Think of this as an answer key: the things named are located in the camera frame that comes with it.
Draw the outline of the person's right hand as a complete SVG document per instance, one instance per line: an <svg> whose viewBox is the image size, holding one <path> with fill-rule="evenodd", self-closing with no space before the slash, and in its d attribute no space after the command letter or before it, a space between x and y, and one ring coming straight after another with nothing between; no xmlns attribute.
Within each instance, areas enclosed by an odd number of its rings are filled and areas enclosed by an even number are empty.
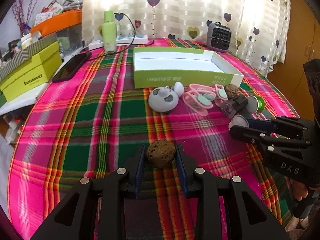
<svg viewBox="0 0 320 240"><path fill-rule="evenodd" d="M289 224L299 224L308 220L310 212L319 201L319 187L309 188L305 184L285 177L289 191L287 200L291 213Z"/></svg>

